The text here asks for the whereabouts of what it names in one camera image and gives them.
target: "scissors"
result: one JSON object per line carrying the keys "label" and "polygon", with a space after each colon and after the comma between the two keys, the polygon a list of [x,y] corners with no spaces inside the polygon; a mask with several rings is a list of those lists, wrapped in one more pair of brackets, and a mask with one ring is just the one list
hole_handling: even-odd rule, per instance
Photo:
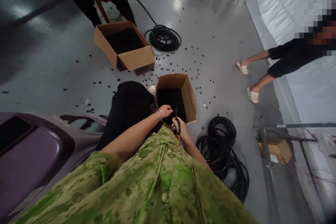
{"label": "scissors", "polygon": [[180,121],[177,119],[177,108],[175,108],[175,120],[177,121],[177,125],[179,129],[177,131],[177,127],[175,126],[174,134],[179,136],[181,134],[181,124],[180,124]]}

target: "green camouflage shirt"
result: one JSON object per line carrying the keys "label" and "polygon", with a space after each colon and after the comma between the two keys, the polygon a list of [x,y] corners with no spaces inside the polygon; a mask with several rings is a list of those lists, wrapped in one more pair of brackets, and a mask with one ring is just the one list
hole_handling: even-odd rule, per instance
{"label": "green camouflage shirt", "polygon": [[16,223],[257,223],[166,125],[119,169],[118,161],[93,153]]}

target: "black hose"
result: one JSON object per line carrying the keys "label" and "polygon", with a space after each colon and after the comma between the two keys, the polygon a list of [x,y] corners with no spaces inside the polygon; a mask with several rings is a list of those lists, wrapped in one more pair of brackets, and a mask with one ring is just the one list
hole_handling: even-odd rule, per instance
{"label": "black hose", "polygon": [[197,148],[220,180],[226,179],[230,169],[236,170],[236,178],[228,187],[241,202],[244,202],[249,190],[250,177],[245,165],[232,150],[237,135],[235,126],[226,117],[216,116],[208,125],[208,134],[197,140]]}
{"label": "black hose", "polygon": [[147,12],[148,16],[151,18],[151,20],[155,24],[153,29],[149,29],[148,31],[145,32],[145,37],[146,37],[146,34],[149,32],[148,42],[150,43],[150,45],[155,47],[159,51],[164,51],[164,52],[176,51],[182,43],[182,39],[180,35],[169,27],[166,27],[161,24],[158,25],[154,21],[152,16],[149,14],[147,9],[143,6],[143,4],[139,0],[137,1],[143,7],[143,9]]}

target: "bracelet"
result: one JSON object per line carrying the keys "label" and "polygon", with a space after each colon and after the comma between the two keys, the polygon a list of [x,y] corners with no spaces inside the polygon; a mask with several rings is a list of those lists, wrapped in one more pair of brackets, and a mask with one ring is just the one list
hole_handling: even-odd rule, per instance
{"label": "bracelet", "polygon": [[158,111],[160,111],[161,112],[161,114],[162,114],[162,119],[161,119],[161,121],[163,120],[163,113],[162,113],[162,111],[161,110],[157,110],[156,112],[158,112]]}

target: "small cardboard box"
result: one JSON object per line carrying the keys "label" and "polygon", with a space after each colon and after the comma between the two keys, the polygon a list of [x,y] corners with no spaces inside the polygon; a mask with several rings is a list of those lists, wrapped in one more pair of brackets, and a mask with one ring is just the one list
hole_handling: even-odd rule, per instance
{"label": "small cardboard box", "polygon": [[[105,35],[118,33],[128,28],[132,28],[136,32],[144,47],[117,55],[106,40]],[[132,71],[155,63],[151,45],[139,29],[130,21],[97,25],[94,37],[94,43],[103,50],[112,65],[119,70],[128,69]]]}
{"label": "small cardboard box", "polygon": [[[272,139],[268,140],[268,149],[269,149],[269,155],[272,162],[285,164],[288,163],[291,159],[292,153],[291,150],[287,144],[287,142],[284,139]],[[263,158],[265,158],[265,151],[264,146],[262,142],[259,142],[259,147],[262,150],[261,155]]]}
{"label": "small cardboard box", "polygon": [[158,103],[157,92],[160,89],[181,89],[186,114],[186,124],[197,121],[196,97],[189,77],[184,73],[171,73],[159,77],[155,90],[155,101]]}

